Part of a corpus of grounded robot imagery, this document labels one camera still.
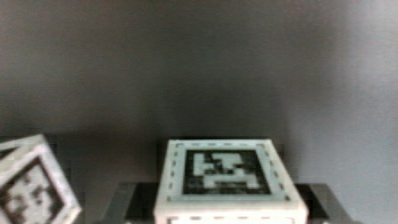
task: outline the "tilted box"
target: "tilted box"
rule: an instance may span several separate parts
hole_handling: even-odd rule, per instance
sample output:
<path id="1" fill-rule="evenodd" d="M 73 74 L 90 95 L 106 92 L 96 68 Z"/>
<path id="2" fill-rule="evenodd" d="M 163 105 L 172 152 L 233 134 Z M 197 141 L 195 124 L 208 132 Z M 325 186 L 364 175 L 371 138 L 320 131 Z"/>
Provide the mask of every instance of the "tilted box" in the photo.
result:
<path id="1" fill-rule="evenodd" d="M 41 135 L 0 144 L 0 224 L 69 224 L 80 205 Z"/>

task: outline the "white box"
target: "white box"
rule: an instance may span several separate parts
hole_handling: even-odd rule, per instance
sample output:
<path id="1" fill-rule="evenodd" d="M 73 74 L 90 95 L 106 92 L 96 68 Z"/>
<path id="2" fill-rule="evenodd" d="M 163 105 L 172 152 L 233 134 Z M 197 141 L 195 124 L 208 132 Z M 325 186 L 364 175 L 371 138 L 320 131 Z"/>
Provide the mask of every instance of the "white box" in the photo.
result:
<path id="1" fill-rule="evenodd" d="M 69 224 L 80 205 L 41 135 L 0 144 L 0 224 Z"/>
<path id="2" fill-rule="evenodd" d="M 305 224 L 307 207 L 270 140 L 170 140 L 156 224 Z"/>

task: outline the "marker cube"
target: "marker cube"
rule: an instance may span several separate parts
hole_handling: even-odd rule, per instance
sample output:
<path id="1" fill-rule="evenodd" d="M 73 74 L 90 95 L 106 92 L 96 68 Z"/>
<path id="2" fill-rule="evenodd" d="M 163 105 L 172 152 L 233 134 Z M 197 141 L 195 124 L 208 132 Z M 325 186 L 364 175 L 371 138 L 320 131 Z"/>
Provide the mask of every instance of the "marker cube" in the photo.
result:
<path id="1" fill-rule="evenodd" d="M 307 207 L 270 140 L 170 140 L 156 224 L 305 224 Z"/>

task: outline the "gray background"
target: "gray background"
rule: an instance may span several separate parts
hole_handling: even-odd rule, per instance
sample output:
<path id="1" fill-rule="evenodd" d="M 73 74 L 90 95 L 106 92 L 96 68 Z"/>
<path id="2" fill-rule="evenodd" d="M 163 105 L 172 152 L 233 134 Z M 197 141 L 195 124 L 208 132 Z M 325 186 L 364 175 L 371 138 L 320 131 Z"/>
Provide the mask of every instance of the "gray background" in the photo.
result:
<path id="1" fill-rule="evenodd" d="M 352 218 L 398 222 L 398 2 L 2 1 L 0 133 L 53 136 L 85 207 L 156 141 L 259 136 Z"/>

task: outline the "dark surface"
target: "dark surface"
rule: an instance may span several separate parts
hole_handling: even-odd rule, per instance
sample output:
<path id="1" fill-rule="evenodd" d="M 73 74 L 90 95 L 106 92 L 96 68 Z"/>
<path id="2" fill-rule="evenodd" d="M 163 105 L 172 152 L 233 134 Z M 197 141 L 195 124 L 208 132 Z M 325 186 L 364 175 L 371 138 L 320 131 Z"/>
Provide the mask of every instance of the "dark surface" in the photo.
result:
<path id="1" fill-rule="evenodd" d="M 318 197 L 314 195 L 312 189 L 307 184 L 296 184 L 295 185 L 302 200 L 307 205 L 307 210 L 309 210 L 309 223 L 307 224 L 321 224 L 323 221 L 328 220 L 328 214 L 325 212 L 325 209 L 320 204 Z"/>
<path id="2" fill-rule="evenodd" d="M 307 184 L 296 184 L 298 193 L 309 208 L 307 224 L 321 224 L 328 220 L 325 209 Z M 126 220 L 135 222 L 153 221 L 153 209 L 156 200 L 158 183 L 138 183 L 133 199 L 128 206 Z"/>
<path id="3" fill-rule="evenodd" d="M 138 183 L 126 211 L 126 220 L 153 220 L 158 183 Z"/>

